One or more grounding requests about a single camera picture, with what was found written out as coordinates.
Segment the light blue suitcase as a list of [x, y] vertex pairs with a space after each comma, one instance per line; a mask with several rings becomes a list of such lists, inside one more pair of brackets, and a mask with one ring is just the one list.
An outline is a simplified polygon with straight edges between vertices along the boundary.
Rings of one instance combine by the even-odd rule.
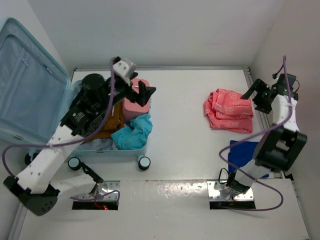
[[[30, 32], [16, 19], [0, 24], [0, 137], [16, 144], [43, 145], [54, 134], [82, 88], [75, 83]], [[79, 145], [75, 156], [137, 155], [119, 150], [112, 138]]]

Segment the brown pants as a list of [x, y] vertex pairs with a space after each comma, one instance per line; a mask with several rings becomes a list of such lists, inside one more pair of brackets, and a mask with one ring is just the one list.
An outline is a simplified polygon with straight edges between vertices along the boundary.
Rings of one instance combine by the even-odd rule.
[[121, 101], [112, 108], [112, 111], [107, 118], [107, 122], [102, 127], [100, 132], [86, 142], [89, 143], [97, 139], [110, 138], [113, 133], [123, 128], [124, 125], [125, 120], [123, 114], [123, 102]]

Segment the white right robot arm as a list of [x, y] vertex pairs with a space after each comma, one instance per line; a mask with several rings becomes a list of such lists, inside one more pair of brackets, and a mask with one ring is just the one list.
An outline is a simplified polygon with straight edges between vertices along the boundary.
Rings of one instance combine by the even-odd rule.
[[307, 143], [308, 137], [301, 133], [296, 121], [298, 93], [293, 85], [297, 78], [291, 74], [273, 76], [270, 84], [256, 79], [241, 98], [253, 98], [255, 109], [272, 113], [272, 130], [263, 134], [258, 142], [252, 160], [232, 172], [226, 182], [226, 189], [234, 195], [245, 194], [253, 183], [271, 172], [287, 171]]

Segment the blue cloth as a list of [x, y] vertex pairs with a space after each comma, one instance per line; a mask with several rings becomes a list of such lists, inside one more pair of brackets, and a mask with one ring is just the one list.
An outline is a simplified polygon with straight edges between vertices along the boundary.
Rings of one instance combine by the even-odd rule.
[[256, 141], [245, 141], [234, 146], [229, 150], [227, 160], [239, 168], [243, 167], [253, 158], [257, 145]]

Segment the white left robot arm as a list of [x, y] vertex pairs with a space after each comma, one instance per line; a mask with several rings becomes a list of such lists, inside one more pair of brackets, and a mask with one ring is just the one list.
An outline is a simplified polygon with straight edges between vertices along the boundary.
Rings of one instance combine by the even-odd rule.
[[43, 216], [62, 199], [79, 194], [91, 194], [101, 186], [103, 179], [82, 161], [73, 167], [83, 174], [53, 181], [53, 176], [65, 160], [83, 142], [92, 139], [105, 125], [112, 107], [123, 99], [145, 106], [156, 91], [153, 86], [138, 82], [133, 89], [132, 76], [112, 73], [110, 78], [91, 73], [81, 81], [81, 90], [61, 119], [53, 136], [31, 163], [16, 176], [10, 175], [4, 186], [20, 203], [36, 216]]

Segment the pink printed garment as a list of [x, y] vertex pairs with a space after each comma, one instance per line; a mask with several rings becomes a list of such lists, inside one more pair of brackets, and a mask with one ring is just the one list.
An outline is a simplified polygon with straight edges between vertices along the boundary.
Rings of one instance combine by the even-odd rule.
[[214, 130], [253, 133], [254, 110], [251, 99], [241, 99], [233, 90], [218, 88], [204, 102], [204, 115]]

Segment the turquoise cloth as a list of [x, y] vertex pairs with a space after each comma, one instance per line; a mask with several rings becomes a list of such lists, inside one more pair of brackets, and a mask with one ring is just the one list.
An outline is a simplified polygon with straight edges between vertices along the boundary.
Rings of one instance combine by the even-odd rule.
[[129, 125], [114, 132], [111, 139], [118, 150], [138, 150], [146, 145], [152, 130], [151, 115], [146, 113], [131, 119]]

